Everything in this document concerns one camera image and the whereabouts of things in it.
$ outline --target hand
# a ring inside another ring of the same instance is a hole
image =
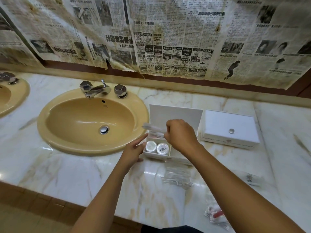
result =
[[[142,142],[147,136],[148,133],[142,135],[125,146],[118,164],[121,165],[122,168],[125,168],[127,172],[136,162],[143,161],[142,158],[139,158],[139,155],[142,154],[146,146],[146,142],[143,142],[140,145],[138,144]]]
[[[182,119],[174,119],[166,122],[167,132],[164,138],[174,149],[185,155],[186,151],[200,144],[196,134],[188,123]]]

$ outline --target round container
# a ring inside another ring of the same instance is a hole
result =
[[[169,146],[165,143],[160,143],[156,147],[156,151],[158,154],[161,154],[161,155],[169,155]]]
[[[156,152],[156,143],[154,141],[148,141],[145,149],[147,152],[155,153]]]

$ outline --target box lid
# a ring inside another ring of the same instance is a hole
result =
[[[165,106],[165,105],[149,105],[150,123],[156,127],[166,130],[166,122],[171,119],[183,119],[197,133],[203,110]]]
[[[205,110],[204,116],[203,134],[260,143],[252,116],[213,110]]]

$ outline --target sink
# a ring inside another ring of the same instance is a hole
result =
[[[76,155],[106,155],[145,133],[149,113],[137,95],[124,99],[114,93],[85,98],[80,89],[65,92],[41,111],[37,127],[45,142]]]
[[[24,79],[10,85],[0,82],[0,118],[16,109],[29,95],[30,87]]]

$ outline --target person's left hand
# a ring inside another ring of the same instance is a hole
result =
[[[143,161],[142,158],[139,158],[139,155],[142,154],[146,146],[146,142],[143,142],[140,145],[138,144],[142,142],[147,136],[148,133],[142,135],[141,137],[128,143],[125,146],[124,151],[118,161],[118,164],[121,165],[122,168],[125,168],[127,172],[136,162]]]

